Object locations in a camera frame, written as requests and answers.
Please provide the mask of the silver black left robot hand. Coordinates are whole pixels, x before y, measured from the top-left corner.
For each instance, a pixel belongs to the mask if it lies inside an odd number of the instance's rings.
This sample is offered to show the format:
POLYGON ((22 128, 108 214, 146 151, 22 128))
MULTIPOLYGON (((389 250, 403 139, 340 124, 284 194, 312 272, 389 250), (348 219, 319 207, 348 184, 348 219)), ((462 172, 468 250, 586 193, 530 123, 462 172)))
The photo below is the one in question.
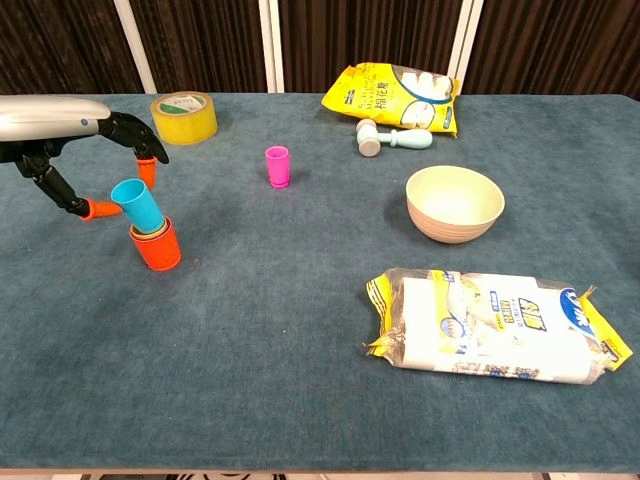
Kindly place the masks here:
POLYGON ((149 188, 155 185, 156 164, 169 162, 153 130, 134 115, 76 97, 0 95, 0 164, 15 164, 58 207, 85 221, 117 216, 122 208, 77 196, 50 160, 67 143, 94 135, 132 149, 139 177, 149 188))

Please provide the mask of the teal table cloth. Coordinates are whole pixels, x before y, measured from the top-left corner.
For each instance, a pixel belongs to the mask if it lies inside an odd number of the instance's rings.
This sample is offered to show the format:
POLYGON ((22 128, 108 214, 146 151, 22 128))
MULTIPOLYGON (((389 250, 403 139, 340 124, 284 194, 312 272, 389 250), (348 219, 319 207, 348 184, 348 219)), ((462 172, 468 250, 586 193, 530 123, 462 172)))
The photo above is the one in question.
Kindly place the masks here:
POLYGON ((640 472, 640 102, 462 96, 456 137, 367 159, 320 101, 219 94, 218 133, 168 148, 168 272, 125 218, 82 221, 0 164, 0 469, 640 472), (412 222, 407 180, 438 165, 502 190, 480 237, 412 222), (365 349, 391 267, 592 289, 633 357, 590 386, 392 367, 365 349))

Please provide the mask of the yellow white clear food pack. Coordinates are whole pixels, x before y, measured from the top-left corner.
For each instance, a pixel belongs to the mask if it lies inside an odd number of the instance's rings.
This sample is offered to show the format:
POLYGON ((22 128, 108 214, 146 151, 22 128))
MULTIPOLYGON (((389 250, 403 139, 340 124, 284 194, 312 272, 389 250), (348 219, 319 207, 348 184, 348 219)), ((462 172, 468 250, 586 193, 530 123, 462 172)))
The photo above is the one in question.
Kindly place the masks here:
POLYGON ((392 268, 366 291, 380 317, 368 352, 397 368, 590 385, 633 354, 564 282, 392 268))

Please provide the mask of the cyan plastic cup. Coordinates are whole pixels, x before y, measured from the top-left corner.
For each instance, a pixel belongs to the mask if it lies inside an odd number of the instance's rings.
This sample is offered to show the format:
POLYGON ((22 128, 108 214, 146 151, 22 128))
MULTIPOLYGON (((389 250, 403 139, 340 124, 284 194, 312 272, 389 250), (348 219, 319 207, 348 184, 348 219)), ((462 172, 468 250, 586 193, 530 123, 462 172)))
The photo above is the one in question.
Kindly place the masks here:
POLYGON ((118 183, 111 191, 111 200, 120 206, 133 226, 143 234, 158 231, 164 225, 164 215, 146 183, 130 178, 118 183))

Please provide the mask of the small pink plastic cup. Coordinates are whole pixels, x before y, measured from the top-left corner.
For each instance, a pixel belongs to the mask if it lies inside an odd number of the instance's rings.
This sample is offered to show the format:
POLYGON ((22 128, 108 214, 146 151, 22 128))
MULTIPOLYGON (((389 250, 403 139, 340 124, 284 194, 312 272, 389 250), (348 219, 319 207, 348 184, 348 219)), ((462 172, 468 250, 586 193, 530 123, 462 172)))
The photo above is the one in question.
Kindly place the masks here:
POLYGON ((266 166, 270 185, 282 189, 290 183, 289 150, 281 145, 274 145, 265 151, 266 166))

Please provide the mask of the yellow marshmallow bag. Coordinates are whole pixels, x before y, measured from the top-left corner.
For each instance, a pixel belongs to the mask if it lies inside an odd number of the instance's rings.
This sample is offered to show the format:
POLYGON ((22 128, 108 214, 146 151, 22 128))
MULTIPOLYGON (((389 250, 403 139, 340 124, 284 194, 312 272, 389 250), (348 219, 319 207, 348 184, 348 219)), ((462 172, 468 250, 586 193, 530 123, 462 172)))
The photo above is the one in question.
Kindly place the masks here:
POLYGON ((347 67, 324 95, 327 109, 378 124, 456 135, 459 81, 389 63, 347 67))

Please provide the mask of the dark brown divider panel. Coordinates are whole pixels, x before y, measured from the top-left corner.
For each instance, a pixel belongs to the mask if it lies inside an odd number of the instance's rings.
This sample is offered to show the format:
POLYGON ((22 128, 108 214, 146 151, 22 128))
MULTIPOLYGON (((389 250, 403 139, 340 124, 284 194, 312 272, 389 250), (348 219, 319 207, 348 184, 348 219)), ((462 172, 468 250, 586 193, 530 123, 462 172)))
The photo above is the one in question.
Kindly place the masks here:
POLYGON ((259 0, 129 0, 160 93, 265 92, 259 0))
POLYGON ((463 91, 640 101, 640 0, 484 0, 463 91))
POLYGON ((278 0, 284 88, 324 93, 348 66, 447 72, 463 0, 278 0))
POLYGON ((113 0, 0 0, 0 94, 143 91, 113 0))

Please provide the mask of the white divider frame post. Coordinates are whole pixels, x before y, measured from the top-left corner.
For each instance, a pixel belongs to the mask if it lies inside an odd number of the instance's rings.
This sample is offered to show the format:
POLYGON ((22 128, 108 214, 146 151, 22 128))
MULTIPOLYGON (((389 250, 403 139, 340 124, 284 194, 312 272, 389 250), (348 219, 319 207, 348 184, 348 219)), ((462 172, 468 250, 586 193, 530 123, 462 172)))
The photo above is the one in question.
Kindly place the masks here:
POLYGON ((279 0, 258 0, 267 91, 284 93, 279 0))
POLYGON ((471 57, 484 0, 462 0, 447 75, 462 87, 471 57))
POLYGON ((130 0, 113 0, 134 64, 146 94, 157 89, 130 0))

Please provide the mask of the yellowish packing tape roll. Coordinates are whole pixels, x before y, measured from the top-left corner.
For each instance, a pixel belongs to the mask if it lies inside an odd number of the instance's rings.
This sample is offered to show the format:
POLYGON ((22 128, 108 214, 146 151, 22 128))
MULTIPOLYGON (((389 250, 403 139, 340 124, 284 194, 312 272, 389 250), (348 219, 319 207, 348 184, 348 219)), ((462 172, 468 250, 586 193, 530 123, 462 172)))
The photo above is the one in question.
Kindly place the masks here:
POLYGON ((157 98, 150 106, 159 137, 179 146, 208 140, 217 133, 218 123, 210 95, 180 91, 157 98))

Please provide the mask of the large orange plastic cup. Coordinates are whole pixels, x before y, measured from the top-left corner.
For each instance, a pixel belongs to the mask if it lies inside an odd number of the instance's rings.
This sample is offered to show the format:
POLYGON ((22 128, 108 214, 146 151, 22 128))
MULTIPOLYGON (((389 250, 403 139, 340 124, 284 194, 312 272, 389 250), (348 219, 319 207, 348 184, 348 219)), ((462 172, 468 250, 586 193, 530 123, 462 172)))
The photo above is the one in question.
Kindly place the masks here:
POLYGON ((135 240, 129 233, 131 240, 146 265, 153 271, 168 271, 176 267, 182 258, 178 237, 169 217, 168 228, 163 235, 148 241, 135 240))

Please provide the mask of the pale blue toy hammer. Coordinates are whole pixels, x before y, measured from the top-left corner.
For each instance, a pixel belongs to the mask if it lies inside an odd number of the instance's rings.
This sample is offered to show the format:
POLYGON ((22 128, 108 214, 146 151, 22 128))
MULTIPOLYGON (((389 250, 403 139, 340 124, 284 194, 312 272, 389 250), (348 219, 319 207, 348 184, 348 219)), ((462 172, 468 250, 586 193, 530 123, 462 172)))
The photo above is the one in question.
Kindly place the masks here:
POLYGON ((356 125, 358 150, 364 157, 376 156, 383 144, 392 148, 400 147, 414 150, 429 148, 433 135, 424 129, 395 130, 379 132, 377 124, 371 119, 362 119, 356 125))

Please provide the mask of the beige bowl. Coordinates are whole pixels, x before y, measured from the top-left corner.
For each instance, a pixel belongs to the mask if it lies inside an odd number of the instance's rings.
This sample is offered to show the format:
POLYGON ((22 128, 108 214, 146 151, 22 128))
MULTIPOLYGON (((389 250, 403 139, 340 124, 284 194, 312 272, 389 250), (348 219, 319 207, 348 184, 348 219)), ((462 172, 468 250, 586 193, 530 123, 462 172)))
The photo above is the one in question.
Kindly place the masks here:
POLYGON ((500 187, 474 170, 438 165, 407 180, 406 203, 414 225, 449 244, 474 240, 489 230, 506 206, 500 187))

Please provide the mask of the yellow plastic cup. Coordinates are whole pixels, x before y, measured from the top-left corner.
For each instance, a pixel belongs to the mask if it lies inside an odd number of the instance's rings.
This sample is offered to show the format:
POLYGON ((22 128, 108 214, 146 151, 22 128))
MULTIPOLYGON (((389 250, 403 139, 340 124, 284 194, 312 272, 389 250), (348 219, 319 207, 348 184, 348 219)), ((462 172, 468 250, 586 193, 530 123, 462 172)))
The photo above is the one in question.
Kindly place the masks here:
POLYGON ((163 235, 164 232, 167 230, 167 228, 168 228, 168 221, 165 221, 164 224, 158 230, 151 233, 142 233, 134 225, 132 225, 130 227, 129 233, 132 236, 132 238, 135 240, 148 241, 163 235))

